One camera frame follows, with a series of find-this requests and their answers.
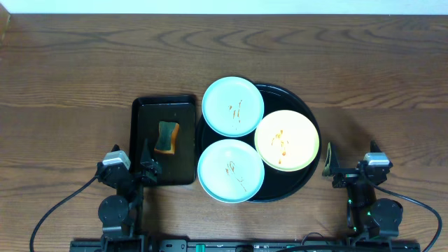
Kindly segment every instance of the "black tray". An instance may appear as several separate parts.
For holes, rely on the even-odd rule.
[[[299,97],[292,92],[275,85],[255,84],[255,86],[261,92],[261,96],[265,102],[265,114],[263,116],[279,110],[297,111],[298,113],[306,116],[314,124],[320,141],[321,132],[319,131],[319,126],[317,125],[316,119],[314,118],[313,113],[309,110],[308,106]],[[234,139],[241,140],[248,143],[250,146],[255,147],[254,135],[255,131],[247,134],[246,136]],[[204,117],[202,116],[196,127],[196,152],[198,157],[208,146],[222,139],[229,139],[229,137],[222,136],[214,132],[207,125]],[[308,182],[309,178],[311,178],[314,171],[316,171],[316,167],[321,156],[320,146],[317,155],[311,164],[299,171],[278,171],[265,164],[265,180],[261,185],[261,189],[256,195],[249,199],[249,201],[272,202],[281,200],[301,189],[301,187]]]
[[[129,159],[131,171],[140,171],[141,150],[148,139],[153,150],[159,136],[159,122],[176,122],[179,133],[174,155],[153,153],[162,166],[157,186],[187,185],[196,179],[195,99],[189,95],[170,97],[140,97],[132,103]]]

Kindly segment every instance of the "black round tray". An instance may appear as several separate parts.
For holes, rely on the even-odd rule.
[[[255,86],[261,92],[261,96],[265,102],[265,114],[263,116],[279,110],[297,111],[306,116],[314,124],[317,129],[317,134],[319,135],[319,140],[321,139],[321,132],[319,131],[319,126],[317,125],[313,113],[299,97],[292,92],[275,85],[255,84]],[[255,130],[246,136],[234,139],[241,140],[248,143],[250,146],[255,147],[254,135]],[[198,158],[208,146],[223,139],[229,139],[229,137],[214,132],[207,125],[202,116],[196,127],[196,153],[198,154]],[[314,171],[316,171],[320,156],[321,146],[319,146],[317,155],[311,164],[298,171],[279,171],[265,164],[265,180],[257,194],[248,201],[272,202],[284,199],[297,192],[308,182]]]

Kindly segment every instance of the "black rectangular tray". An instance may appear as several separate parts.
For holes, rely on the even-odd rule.
[[[162,166],[157,186],[187,185],[196,179],[195,98],[190,95],[140,97],[132,103],[129,159],[131,172],[140,172],[144,140],[148,139],[151,155]],[[159,136],[159,122],[176,122],[179,132],[174,155],[154,153]]]

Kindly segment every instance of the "sponge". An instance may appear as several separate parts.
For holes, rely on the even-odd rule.
[[[179,124],[176,122],[159,122],[159,139],[154,151],[162,154],[174,154],[176,150],[176,137],[179,133]]]

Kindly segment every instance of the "white wall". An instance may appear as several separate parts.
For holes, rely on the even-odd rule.
[[[448,0],[0,0],[10,13],[448,14]]]

